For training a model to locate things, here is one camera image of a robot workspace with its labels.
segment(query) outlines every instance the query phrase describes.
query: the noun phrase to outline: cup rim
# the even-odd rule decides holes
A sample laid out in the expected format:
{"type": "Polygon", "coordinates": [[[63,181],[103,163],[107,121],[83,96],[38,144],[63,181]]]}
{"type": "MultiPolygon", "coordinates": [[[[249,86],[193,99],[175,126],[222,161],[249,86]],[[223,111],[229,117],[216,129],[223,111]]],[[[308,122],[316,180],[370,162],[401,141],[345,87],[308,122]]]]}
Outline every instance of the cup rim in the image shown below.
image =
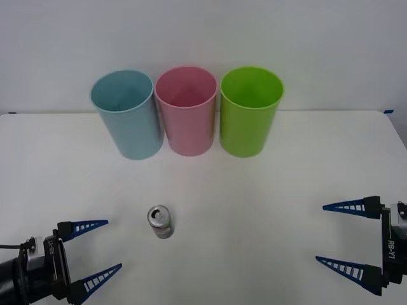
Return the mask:
{"type": "Polygon", "coordinates": [[[99,78],[99,79],[96,81],[96,83],[92,86],[92,89],[90,90],[90,100],[92,101],[93,106],[95,106],[95,107],[96,107],[98,110],[100,110],[100,111],[107,112],[107,113],[124,113],[124,112],[129,112],[129,111],[131,111],[131,110],[134,110],[134,109],[136,109],[136,108],[138,108],[138,107],[143,106],[143,105],[151,98],[151,96],[153,95],[153,92],[154,92],[154,83],[153,83],[153,81],[151,80],[151,78],[150,78],[145,72],[142,72],[142,71],[140,71],[140,70],[117,70],[117,71],[113,71],[113,72],[109,72],[109,73],[105,74],[104,76],[102,76],[101,78],[99,78]],[[139,105],[134,106],[134,107],[132,107],[132,108],[130,108],[130,109],[122,110],[122,111],[106,110],[106,109],[100,108],[98,105],[96,105],[95,102],[92,100],[92,92],[93,92],[93,89],[95,88],[95,86],[97,85],[97,83],[98,83],[99,81],[101,81],[102,79],[104,79],[106,76],[109,76],[109,75],[111,75],[111,74],[118,73],[118,72],[129,72],[129,71],[130,71],[130,72],[137,72],[137,73],[139,73],[139,74],[143,74],[144,76],[146,76],[146,77],[150,80],[150,83],[151,83],[151,92],[149,93],[148,97],[147,97],[145,100],[143,100],[139,105]]]}
{"type": "Polygon", "coordinates": [[[171,69],[165,71],[164,73],[162,73],[162,74],[157,78],[157,80],[156,80],[156,82],[155,82],[155,85],[154,85],[154,95],[155,95],[155,97],[156,97],[161,103],[163,103],[163,104],[165,104],[165,105],[167,105],[167,106],[173,107],[173,108],[177,108],[177,109],[194,109],[194,108],[197,108],[197,107],[201,107],[201,106],[203,106],[203,105],[206,105],[206,104],[208,104],[211,100],[214,99],[214,97],[216,96],[218,90],[219,90],[219,84],[217,83],[217,80],[216,80],[215,76],[214,76],[212,73],[210,73],[207,69],[204,69],[203,67],[199,67],[199,66],[197,66],[197,65],[178,65],[178,66],[176,66],[176,67],[173,67],[173,68],[171,68],[171,69]],[[206,100],[205,102],[203,102],[203,103],[201,103],[201,104],[198,104],[198,105],[195,105],[195,106],[175,106],[175,105],[171,105],[170,103],[165,102],[165,101],[164,101],[162,98],[160,98],[160,97],[158,96],[158,94],[157,94],[157,90],[156,90],[157,84],[158,84],[158,82],[160,81],[160,78],[162,78],[166,73],[169,73],[169,72],[171,72],[171,71],[173,71],[173,70],[180,69],[180,68],[196,68],[196,69],[204,70],[205,72],[209,73],[209,75],[214,79],[215,84],[216,84],[216,88],[215,88],[214,94],[213,94],[208,100],[206,100]]]}
{"type": "Polygon", "coordinates": [[[228,102],[232,103],[233,105],[235,105],[235,106],[237,106],[237,107],[239,107],[239,108],[246,109],[246,110],[257,111],[257,110],[265,110],[265,109],[271,108],[271,107],[273,107],[274,105],[278,104],[278,103],[281,101],[281,99],[282,99],[283,96],[284,96],[284,93],[285,93],[284,82],[278,77],[278,75],[276,75],[276,73],[274,73],[274,72],[272,72],[272,71],[270,71],[270,70],[268,70],[268,69],[266,69],[266,68],[264,68],[264,67],[260,67],[260,66],[257,66],[257,65],[244,65],[244,66],[242,66],[242,67],[234,68],[234,69],[228,71],[228,72],[222,77],[222,80],[221,80],[221,95],[222,95],[228,102]],[[232,101],[230,98],[228,98],[228,97],[226,96],[226,94],[224,94],[223,89],[222,89],[222,82],[223,82],[224,78],[227,77],[227,75],[229,75],[230,73],[235,72],[236,70],[245,69],[245,68],[255,68],[255,69],[259,69],[259,70],[266,71],[266,72],[268,72],[268,73],[274,75],[274,76],[280,81],[280,83],[281,83],[281,85],[282,85],[282,92],[281,92],[280,98],[279,98],[278,100],[276,100],[274,103],[272,103],[272,104],[270,104],[270,105],[268,105],[268,106],[265,106],[265,107],[260,107],[260,108],[245,107],[245,106],[242,106],[242,105],[239,105],[239,104],[235,103],[235,102],[232,101]]]}

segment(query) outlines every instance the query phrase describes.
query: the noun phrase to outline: can lid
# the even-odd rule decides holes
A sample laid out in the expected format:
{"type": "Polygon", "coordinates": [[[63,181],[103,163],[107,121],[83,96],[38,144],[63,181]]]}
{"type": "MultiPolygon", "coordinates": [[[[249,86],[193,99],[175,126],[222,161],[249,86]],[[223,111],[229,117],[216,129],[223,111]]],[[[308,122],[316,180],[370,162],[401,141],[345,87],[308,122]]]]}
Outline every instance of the can lid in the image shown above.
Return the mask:
{"type": "Polygon", "coordinates": [[[148,222],[153,227],[162,227],[170,223],[171,216],[168,208],[163,205],[157,205],[150,208],[147,214],[148,222]]]}

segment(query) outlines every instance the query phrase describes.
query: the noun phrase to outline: can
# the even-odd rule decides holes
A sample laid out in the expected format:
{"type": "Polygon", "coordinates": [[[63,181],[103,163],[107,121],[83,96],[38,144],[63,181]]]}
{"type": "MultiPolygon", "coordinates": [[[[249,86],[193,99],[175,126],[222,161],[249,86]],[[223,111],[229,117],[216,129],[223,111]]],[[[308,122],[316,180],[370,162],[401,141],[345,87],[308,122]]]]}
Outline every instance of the can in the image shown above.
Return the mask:
{"type": "Polygon", "coordinates": [[[150,208],[147,214],[147,220],[158,238],[164,240],[172,235],[171,215],[165,206],[156,205],[150,208]]]}

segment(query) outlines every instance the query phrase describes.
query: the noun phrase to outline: plastic cup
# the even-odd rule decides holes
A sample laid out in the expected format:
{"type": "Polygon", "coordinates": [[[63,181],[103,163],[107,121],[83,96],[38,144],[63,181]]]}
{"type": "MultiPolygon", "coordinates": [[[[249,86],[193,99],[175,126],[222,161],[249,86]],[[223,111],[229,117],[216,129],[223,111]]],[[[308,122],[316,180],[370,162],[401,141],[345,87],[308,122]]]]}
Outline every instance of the plastic cup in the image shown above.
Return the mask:
{"type": "Polygon", "coordinates": [[[222,147],[238,157],[257,155],[284,95],[283,82],[262,67],[240,67],[223,77],[221,94],[222,147]]]}
{"type": "Polygon", "coordinates": [[[199,67],[176,67],[155,84],[169,145],[183,156],[197,156],[214,141],[215,77],[199,67]]]}
{"type": "Polygon", "coordinates": [[[140,71],[118,71],[104,76],[92,88],[92,102],[121,154],[146,159],[163,144],[153,82],[140,71]]]}

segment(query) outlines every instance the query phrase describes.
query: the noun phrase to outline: white table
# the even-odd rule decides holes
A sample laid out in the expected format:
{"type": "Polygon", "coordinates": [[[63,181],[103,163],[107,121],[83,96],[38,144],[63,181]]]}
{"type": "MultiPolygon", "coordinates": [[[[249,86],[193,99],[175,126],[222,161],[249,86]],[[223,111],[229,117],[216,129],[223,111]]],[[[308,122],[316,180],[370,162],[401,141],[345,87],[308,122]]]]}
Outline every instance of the white table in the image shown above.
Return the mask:
{"type": "MultiPolygon", "coordinates": [[[[122,158],[96,114],[0,116],[0,241],[48,236],[63,220],[111,224],[66,243],[72,280],[123,263],[85,304],[399,304],[315,255],[381,266],[381,223],[324,212],[337,201],[407,200],[407,150],[375,111],[278,112],[264,151],[122,158]],[[167,205],[159,240],[146,214],[167,205]]],[[[1,251],[1,260],[14,251],[1,251]]],[[[38,304],[67,304],[53,297],[38,304]]]]}

